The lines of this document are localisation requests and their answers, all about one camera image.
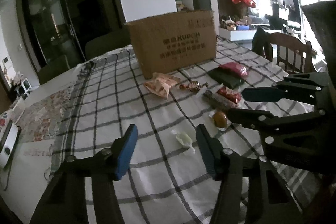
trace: silver bolt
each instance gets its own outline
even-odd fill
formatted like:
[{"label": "silver bolt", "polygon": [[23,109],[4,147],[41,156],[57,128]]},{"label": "silver bolt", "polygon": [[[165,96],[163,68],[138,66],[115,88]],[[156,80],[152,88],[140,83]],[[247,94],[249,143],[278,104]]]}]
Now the silver bolt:
[{"label": "silver bolt", "polygon": [[67,162],[73,162],[73,161],[75,161],[77,159],[76,159],[76,157],[74,155],[70,155],[70,156],[67,156],[67,158],[65,160]]},{"label": "silver bolt", "polygon": [[262,155],[262,156],[259,156],[259,160],[261,160],[262,162],[266,162],[267,161],[267,157]]},{"label": "silver bolt", "polygon": [[271,143],[273,143],[273,142],[274,142],[274,138],[273,138],[273,137],[268,136],[268,137],[265,138],[265,143],[267,143],[267,144],[271,144]]},{"label": "silver bolt", "polygon": [[230,148],[224,148],[223,149],[224,154],[226,155],[231,155],[233,153],[233,150]]},{"label": "silver bolt", "polygon": [[324,109],[320,109],[319,110],[319,114],[322,115],[322,116],[324,116],[326,114],[326,111]]},{"label": "silver bolt", "polygon": [[110,148],[104,148],[104,149],[101,150],[101,153],[102,153],[103,155],[108,155],[108,154],[111,154],[112,151],[111,151]]},{"label": "silver bolt", "polygon": [[258,120],[259,121],[264,121],[264,120],[266,120],[266,116],[265,115],[261,115],[261,116],[258,117]]}]

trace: tablecloth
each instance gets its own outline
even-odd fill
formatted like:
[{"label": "tablecloth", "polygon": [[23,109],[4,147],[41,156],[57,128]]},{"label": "tablecloth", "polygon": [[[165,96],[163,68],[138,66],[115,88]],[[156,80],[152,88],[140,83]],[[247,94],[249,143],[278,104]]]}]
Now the tablecloth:
[{"label": "tablecloth", "polygon": [[[239,90],[270,86],[286,73],[249,49],[218,39],[214,60],[177,70],[172,75],[182,83],[197,80],[217,85],[207,72],[236,61],[249,76]],[[114,182],[125,223],[209,223],[220,182],[207,174],[195,138],[195,128],[204,124],[223,147],[256,158],[263,154],[257,131],[232,124],[225,132],[209,117],[212,108],[189,91],[171,89],[168,100],[142,85],[145,81],[131,47],[120,49],[86,64],[75,84],[60,131],[55,138],[52,172],[67,155],[90,157],[122,136],[132,123],[138,141],[130,169]],[[309,105],[282,99],[277,103],[245,102],[243,108],[268,110],[279,117],[310,110]],[[171,130],[184,131],[193,140],[192,150],[182,148]],[[300,208],[309,204],[320,187],[320,177],[308,171],[274,163]],[[86,203],[90,223],[95,223],[90,180],[86,180]],[[247,204],[247,183],[241,196],[241,221]]]}]

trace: wooden chair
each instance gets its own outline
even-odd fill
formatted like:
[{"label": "wooden chair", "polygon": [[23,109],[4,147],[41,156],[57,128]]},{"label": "wooden chair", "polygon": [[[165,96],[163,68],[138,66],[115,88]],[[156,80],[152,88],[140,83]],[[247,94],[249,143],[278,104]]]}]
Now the wooden chair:
[{"label": "wooden chair", "polygon": [[[311,43],[307,41],[305,44],[301,42],[296,37],[292,37],[290,35],[284,34],[284,33],[271,33],[268,36],[268,42],[270,44],[276,44],[278,46],[278,54],[277,54],[277,65],[279,65],[280,62],[285,64],[285,71],[289,74],[293,73],[307,73],[307,72],[316,72],[316,69],[313,65],[312,61],[312,48]],[[280,47],[286,48],[286,57],[285,59],[280,57]],[[290,63],[288,61],[288,50],[292,50],[293,55],[293,63]],[[303,67],[303,53],[306,53],[304,67]],[[297,67],[296,64],[296,57],[300,56],[300,69]],[[267,59],[269,61],[273,61],[273,52],[268,55]]]}]

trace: blue gripper pad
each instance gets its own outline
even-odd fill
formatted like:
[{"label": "blue gripper pad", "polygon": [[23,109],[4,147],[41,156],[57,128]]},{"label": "blue gripper pad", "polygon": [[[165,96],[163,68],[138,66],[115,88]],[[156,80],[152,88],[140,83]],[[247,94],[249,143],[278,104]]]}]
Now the blue gripper pad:
[{"label": "blue gripper pad", "polygon": [[196,141],[201,151],[205,168],[214,180],[217,180],[221,166],[223,146],[218,139],[211,138],[203,124],[196,127]]},{"label": "blue gripper pad", "polygon": [[126,174],[137,140],[138,128],[135,124],[130,124],[125,135],[113,142],[111,150],[117,164],[115,180],[120,180],[122,176]]}]

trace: checkered tablecloth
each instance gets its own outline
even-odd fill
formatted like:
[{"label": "checkered tablecloth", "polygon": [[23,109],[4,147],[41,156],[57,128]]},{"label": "checkered tablecloth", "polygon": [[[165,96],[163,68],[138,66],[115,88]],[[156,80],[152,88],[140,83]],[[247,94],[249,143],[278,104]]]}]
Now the checkered tablecloth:
[{"label": "checkered tablecloth", "polygon": [[[286,73],[278,66],[235,43],[218,39],[215,60],[186,67],[172,74],[182,83],[198,80],[217,85],[207,72],[220,64],[236,61],[249,70],[246,83],[270,86]],[[92,60],[79,76],[71,102],[55,140],[52,172],[64,157],[91,157],[109,147],[128,126],[138,127],[138,141],[130,169],[115,191],[125,223],[209,223],[220,182],[207,174],[195,138],[195,128],[203,123],[223,147],[256,158],[263,154],[255,130],[232,124],[225,132],[216,129],[209,117],[212,108],[189,91],[172,88],[169,99],[162,99],[142,85],[145,81],[131,47],[117,54]],[[277,103],[245,102],[243,108],[268,110],[277,116],[295,115],[308,105],[282,99]],[[182,148],[171,130],[186,132],[194,141],[192,150]],[[274,163],[292,190],[298,206],[309,204],[320,187],[320,177],[308,171]],[[86,181],[87,211],[95,223],[90,180]],[[247,183],[241,196],[241,220],[247,203]]]}]

